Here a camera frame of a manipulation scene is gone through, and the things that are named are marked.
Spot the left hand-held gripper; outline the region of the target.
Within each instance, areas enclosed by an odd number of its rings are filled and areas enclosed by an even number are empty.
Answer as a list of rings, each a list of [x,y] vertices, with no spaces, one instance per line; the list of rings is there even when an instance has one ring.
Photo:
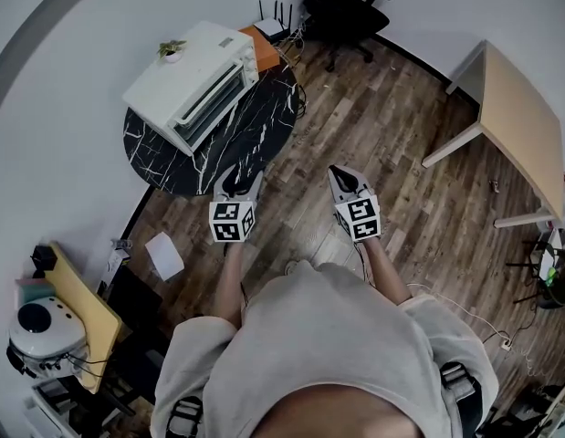
[[[264,172],[259,171],[244,196],[232,194],[224,187],[236,171],[232,165],[214,182],[214,196],[209,206],[209,226],[217,243],[243,243],[256,224],[256,203]]]

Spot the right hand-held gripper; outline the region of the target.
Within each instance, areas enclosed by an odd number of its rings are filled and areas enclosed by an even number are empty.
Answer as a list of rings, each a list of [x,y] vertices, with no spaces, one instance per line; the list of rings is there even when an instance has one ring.
[[[360,243],[378,237],[382,227],[380,206],[375,194],[364,191],[371,189],[365,176],[347,166],[331,165],[328,178],[334,201],[342,201],[343,196],[356,196],[347,202],[335,204],[334,215],[351,241]]]

